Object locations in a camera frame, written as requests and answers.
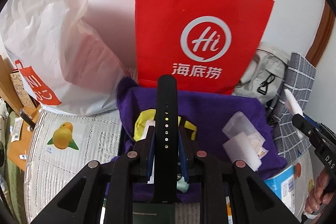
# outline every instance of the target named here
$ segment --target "fruit image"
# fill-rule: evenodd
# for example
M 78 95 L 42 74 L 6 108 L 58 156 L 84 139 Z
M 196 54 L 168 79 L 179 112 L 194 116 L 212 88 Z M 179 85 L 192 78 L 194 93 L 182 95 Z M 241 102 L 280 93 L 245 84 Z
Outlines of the fruit image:
M 68 128 L 68 129 L 70 129 L 71 133 L 72 133 L 72 130 L 73 130 L 72 123 L 70 123 L 70 122 L 64 122 L 64 123 L 62 123 L 59 128 Z
M 314 181 L 312 179 L 308 182 L 308 193 L 314 188 Z
M 301 176 L 301 164 L 297 163 L 294 166 L 294 180 L 296 180 L 297 178 L 299 178 Z
M 52 136 L 52 141 L 58 149 L 66 149 L 71 140 L 72 132 L 69 128 L 59 128 Z
M 47 145 L 54 145 L 58 149 L 66 149 L 67 147 L 79 150 L 74 139 L 72 138 L 73 126 L 70 122 L 64 122 L 61 126 L 55 130 L 52 138 Z

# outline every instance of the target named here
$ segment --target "plastic bag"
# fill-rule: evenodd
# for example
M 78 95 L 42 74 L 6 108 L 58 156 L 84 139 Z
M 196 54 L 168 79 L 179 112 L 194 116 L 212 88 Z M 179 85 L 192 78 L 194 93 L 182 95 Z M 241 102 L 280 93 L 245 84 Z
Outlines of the plastic bag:
M 88 0 L 8 0 L 0 35 L 26 91 L 55 113 L 88 116 L 116 108 L 126 74 L 83 20 Z
M 243 112 L 236 112 L 227 124 L 222 129 L 223 133 L 229 138 L 233 139 L 240 133 L 244 132 L 250 142 L 253 150 L 258 155 L 258 158 L 263 158 L 268 150 L 263 148 L 265 138 L 259 133 L 250 120 Z

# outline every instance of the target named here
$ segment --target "purple towel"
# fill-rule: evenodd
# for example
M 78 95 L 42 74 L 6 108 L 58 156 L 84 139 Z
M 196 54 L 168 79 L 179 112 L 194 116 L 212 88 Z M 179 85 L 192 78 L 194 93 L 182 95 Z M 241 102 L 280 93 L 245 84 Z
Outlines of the purple towel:
M 133 140 L 134 124 L 140 112 L 156 108 L 156 89 L 139 87 L 131 78 L 121 80 L 118 86 L 117 106 L 120 119 L 128 135 L 127 146 Z M 274 145 L 271 127 L 267 125 L 263 105 L 253 98 L 213 93 L 178 91 L 178 113 L 197 127 L 196 141 L 200 148 L 215 155 L 219 160 L 230 161 L 222 146 L 228 138 L 222 128 L 236 112 L 241 111 L 265 138 L 263 147 L 269 152 L 257 171 L 265 180 L 281 171 L 287 162 L 279 157 Z M 196 202 L 194 187 L 188 193 L 179 194 L 183 202 Z M 149 201 L 152 185 L 135 185 L 134 200 Z

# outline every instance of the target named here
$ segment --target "finger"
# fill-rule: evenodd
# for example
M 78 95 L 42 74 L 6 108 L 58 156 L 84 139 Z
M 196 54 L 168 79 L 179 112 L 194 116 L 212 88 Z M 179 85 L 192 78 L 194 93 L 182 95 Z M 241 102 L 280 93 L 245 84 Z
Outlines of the finger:
M 315 200 L 313 189 L 309 193 L 308 202 L 309 202 L 310 208 L 312 208 L 314 212 L 317 212 L 320 209 L 320 205 Z
M 309 214 L 312 214 L 314 212 L 313 209 L 309 205 L 309 197 L 307 197 L 307 199 L 306 199 L 306 204 L 304 206 L 304 210 Z
M 317 178 L 316 185 L 314 187 L 314 199 L 316 200 L 317 204 L 322 203 L 323 198 L 323 187 L 321 186 L 320 179 Z
M 328 205 L 333 196 L 334 196 L 334 193 L 325 194 L 323 196 L 323 204 Z
M 322 189 L 326 188 L 329 183 L 329 174 L 326 168 L 323 168 L 322 172 L 319 175 L 319 182 Z

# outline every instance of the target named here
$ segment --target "wooden door frame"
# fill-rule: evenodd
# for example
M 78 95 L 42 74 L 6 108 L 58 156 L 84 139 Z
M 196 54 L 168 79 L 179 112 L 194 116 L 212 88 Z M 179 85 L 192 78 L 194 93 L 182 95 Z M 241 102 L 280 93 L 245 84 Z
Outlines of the wooden door frame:
M 328 3 L 325 1 L 320 25 L 316 32 L 314 42 L 308 50 L 308 53 L 306 54 L 306 59 L 314 67 L 316 67 L 319 63 L 322 54 L 328 45 L 330 35 L 334 27 L 334 22 L 335 15 L 330 9 Z

